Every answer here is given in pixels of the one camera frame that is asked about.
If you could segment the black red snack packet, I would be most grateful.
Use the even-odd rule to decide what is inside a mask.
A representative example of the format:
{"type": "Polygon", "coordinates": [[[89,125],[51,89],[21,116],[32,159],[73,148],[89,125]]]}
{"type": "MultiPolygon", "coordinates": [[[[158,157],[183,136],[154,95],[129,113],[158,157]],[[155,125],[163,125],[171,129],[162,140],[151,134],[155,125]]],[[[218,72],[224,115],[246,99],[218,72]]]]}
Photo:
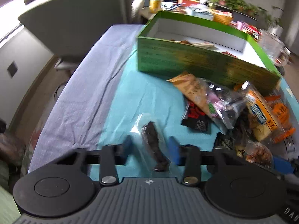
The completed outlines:
{"type": "Polygon", "coordinates": [[[186,104],[180,124],[193,131],[210,133],[210,118],[195,103],[185,98],[186,104]]]}

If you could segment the dark jerky clear packet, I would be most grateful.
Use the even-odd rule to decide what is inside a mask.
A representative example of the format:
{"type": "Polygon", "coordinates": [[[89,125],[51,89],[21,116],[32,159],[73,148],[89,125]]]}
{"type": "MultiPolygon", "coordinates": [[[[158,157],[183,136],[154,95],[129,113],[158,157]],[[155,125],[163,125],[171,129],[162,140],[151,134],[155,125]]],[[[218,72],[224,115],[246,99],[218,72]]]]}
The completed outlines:
{"type": "Polygon", "coordinates": [[[179,177],[180,170],[170,159],[163,132],[154,116],[149,113],[139,114],[130,134],[139,177],[179,177]]]}

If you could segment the orange cracker packet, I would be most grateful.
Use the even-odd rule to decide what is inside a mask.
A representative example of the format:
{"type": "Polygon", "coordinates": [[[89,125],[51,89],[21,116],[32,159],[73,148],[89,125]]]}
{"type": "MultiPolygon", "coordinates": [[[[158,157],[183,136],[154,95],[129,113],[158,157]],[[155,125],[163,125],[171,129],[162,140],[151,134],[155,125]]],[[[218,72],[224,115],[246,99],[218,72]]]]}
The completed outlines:
{"type": "Polygon", "coordinates": [[[245,81],[241,91],[247,100],[249,124],[255,138],[263,142],[281,135],[283,133],[281,122],[255,86],[245,81]]]}

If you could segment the beige stick sachet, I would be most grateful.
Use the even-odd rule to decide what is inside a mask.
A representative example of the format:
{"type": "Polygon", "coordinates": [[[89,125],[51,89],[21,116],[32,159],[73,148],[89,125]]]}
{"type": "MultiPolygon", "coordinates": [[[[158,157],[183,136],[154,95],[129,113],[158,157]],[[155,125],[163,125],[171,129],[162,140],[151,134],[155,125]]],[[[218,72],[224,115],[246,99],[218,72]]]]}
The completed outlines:
{"type": "Polygon", "coordinates": [[[207,104],[207,86],[204,81],[196,78],[191,73],[183,72],[174,78],[168,79],[168,82],[178,88],[186,98],[197,105],[209,118],[212,118],[207,104]]]}

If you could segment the orange peanut snack bag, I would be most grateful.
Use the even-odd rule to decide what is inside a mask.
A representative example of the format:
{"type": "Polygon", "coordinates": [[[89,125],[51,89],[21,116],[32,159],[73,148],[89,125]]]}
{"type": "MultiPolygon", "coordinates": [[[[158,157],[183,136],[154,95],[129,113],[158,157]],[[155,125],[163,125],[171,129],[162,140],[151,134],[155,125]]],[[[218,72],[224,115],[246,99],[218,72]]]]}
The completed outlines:
{"type": "Polygon", "coordinates": [[[290,122],[289,108],[282,102],[280,95],[266,96],[265,100],[272,108],[273,113],[276,115],[282,125],[282,130],[280,130],[279,133],[272,139],[272,143],[277,144],[294,134],[296,129],[290,122]]]}

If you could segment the clear brown snack packet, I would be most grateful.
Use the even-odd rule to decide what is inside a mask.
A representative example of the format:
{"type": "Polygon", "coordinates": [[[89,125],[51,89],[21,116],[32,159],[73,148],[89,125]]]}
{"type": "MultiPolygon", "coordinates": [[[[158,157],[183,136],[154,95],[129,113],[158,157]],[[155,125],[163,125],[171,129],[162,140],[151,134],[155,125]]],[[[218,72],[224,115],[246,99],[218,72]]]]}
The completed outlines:
{"type": "Polygon", "coordinates": [[[264,144],[243,137],[235,140],[234,147],[236,155],[244,158],[247,162],[256,163],[266,168],[274,167],[273,155],[264,144]]]}

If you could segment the purple green snack packet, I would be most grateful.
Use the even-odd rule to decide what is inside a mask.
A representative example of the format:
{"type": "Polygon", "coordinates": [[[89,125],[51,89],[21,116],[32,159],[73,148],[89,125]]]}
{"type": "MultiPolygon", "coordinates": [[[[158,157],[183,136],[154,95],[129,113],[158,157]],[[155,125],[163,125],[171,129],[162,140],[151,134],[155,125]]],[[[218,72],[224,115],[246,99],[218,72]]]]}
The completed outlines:
{"type": "Polygon", "coordinates": [[[203,78],[198,78],[198,82],[204,86],[206,105],[208,106],[211,120],[224,134],[228,130],[232,130],[236,120],[246,108],[247,100],[245,96],[226,86],[203,78]]]}

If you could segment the blue patterned table mat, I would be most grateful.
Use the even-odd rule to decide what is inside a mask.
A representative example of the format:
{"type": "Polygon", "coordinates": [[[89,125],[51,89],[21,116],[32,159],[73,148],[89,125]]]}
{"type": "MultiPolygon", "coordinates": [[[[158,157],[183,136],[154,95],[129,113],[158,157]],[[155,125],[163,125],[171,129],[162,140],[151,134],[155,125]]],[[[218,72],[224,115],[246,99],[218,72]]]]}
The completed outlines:
{"type": "Polygon", "coordinates": [[[171,83],[159,77],[137,71],[137,46],[133,46],[122,68],[110,109],[97,148],[120,144],[130,135],[134,143],[132,154],[123,166],[117,166],[119,178],[180,177],[182,167],[171,165],[169,172],[154,172],[154,160],[145,149],[139,131],[152,120],[166,141],[174,136],[181,144],[191,144],[211,151],[219,132],[210,124],[207,133],[198,133],[180,124],[186,103],[183,94],[171,83]]]}

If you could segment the clear glass mug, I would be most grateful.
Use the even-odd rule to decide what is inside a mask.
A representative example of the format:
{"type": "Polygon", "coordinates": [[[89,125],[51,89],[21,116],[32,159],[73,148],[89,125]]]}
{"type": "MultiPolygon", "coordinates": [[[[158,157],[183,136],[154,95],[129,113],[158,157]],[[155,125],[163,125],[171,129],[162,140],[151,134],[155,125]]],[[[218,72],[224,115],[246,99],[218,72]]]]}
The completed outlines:
{"type": "Polygon", "coordinates": [[[273,64],[277,67],[283,67],[289,62],[290,50],[276,35],[260,30],[261,34],[258,40],[259,46],[268,55],[273,64]]]}

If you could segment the green cardboard box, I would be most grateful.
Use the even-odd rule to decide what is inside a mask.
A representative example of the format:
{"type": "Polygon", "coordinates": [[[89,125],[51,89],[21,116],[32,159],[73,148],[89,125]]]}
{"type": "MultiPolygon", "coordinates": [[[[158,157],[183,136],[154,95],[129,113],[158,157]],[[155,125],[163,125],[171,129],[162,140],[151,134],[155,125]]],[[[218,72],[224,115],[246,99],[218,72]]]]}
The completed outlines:
{"type": "Polygon", "coordinates": [[[137,69],[165,79],[186,71],[233,88],[245,81],[268,94],[281,75],[247,33],[214,21],[158,12],[137,37],[137,69]]]}

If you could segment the yellow wicker basket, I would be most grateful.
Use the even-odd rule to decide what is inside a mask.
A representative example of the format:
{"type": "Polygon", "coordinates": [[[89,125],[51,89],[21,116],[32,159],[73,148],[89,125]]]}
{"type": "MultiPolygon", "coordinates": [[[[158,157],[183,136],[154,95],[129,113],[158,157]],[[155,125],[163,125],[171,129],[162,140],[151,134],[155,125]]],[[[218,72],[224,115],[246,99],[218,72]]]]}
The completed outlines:
{"type": "Polygon", "coordinates": [[[213,21],[224,25],[230,25],[230,23],[233,21],[233,16],[213,13],[213,21]]]}

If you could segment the grey sofa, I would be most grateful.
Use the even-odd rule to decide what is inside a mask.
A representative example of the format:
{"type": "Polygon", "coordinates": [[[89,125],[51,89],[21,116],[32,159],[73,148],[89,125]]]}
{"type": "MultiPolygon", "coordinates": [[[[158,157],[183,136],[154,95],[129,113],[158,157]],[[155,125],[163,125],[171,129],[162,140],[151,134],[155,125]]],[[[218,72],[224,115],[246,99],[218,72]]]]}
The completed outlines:
{"type": "Polygon", "coordinates": [[[54,55],[79,61],[115,24],[129,20],[129,0],[35,0],[19,21],[54,55]]]}

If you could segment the yellow tin can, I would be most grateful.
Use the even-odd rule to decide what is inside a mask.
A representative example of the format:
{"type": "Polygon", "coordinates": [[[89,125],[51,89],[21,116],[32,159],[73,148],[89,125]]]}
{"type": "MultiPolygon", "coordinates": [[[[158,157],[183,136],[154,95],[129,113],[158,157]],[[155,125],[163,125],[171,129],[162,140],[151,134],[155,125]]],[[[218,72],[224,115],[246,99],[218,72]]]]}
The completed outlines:
{"type": "Polygon", "coordinates": [[[156,14],[161,10],[163,2],[164,0],[149,0],[149,12],[151,14],[156,14]]]}

